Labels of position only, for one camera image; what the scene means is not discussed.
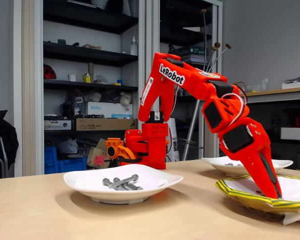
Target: blue crate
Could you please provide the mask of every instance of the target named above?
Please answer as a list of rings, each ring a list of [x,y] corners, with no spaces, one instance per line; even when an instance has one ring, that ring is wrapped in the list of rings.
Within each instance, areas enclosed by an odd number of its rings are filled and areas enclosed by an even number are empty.
[[[58,161],[60,173],[87,170],[86,158],[74,158]]]
[[[44,148],[44,163],[53,163],[57,161],[57,148],[48,146]]]
[[[46,162],[44,164],[44,174],[57,174],[59,173],[59,164],[57,161]]]

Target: paper plate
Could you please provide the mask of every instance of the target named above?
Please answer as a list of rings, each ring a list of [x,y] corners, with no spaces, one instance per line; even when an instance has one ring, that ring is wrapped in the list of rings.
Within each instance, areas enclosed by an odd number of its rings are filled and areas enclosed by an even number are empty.
[[[211,164],[215,169],[224,172],[224,174],[228,177],[237,177],[237,176],[243,176],[249,174],[240,161],[231,160],[228,156],[212,157],[212,158],[203,157],[201,158],[201,160],[203,160],[208,164]],[[281,169],[289,167],[293,163],[294,162],[291,160],[272,159],[272,164],[275,172],[278,172]]]
[[[110,189],[102,184],[104,178],[126,179],[133,174],[138,181],[131,182],[144,190],[123,191]],[[141,203],[152,195],[179,183],[184,177],[166,173],[141,164],[129,164],[114,168],[89,171],[71,171],[63,175],[64,182],[72,189],[91,197],[96,202],[107,204]]]
[[[253,210],[284,215],[283,224],[300,221],[300,177],[278,176],[282,198],[275,199],[259,194],[259,188],[250,175],[225,178],[215,186],[226,196]]]

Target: pink sticker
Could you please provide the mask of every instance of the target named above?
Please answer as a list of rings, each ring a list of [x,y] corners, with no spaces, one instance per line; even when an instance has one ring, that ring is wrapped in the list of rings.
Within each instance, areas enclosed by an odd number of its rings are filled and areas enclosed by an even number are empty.
[[[102,164],[104,164],[105,159],[106,159],[105,155],[101,155],[101,156],[96,155],[93,163],[101,166]]]

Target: bottle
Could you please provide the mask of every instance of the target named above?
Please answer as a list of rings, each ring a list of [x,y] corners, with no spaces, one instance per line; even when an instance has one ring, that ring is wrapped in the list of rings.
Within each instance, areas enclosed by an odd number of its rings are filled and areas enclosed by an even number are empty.
[[[132,42],[130,45],[130,54],[134,56],[138,56],[138,45],[136,43],[135,36],[132,38]]]

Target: red helmet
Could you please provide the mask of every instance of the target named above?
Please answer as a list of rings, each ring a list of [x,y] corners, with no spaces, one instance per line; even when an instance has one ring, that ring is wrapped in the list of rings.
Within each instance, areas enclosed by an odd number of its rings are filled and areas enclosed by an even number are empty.
[[[46,64],[43,64],[43,79],[57,79],[55,71]]]

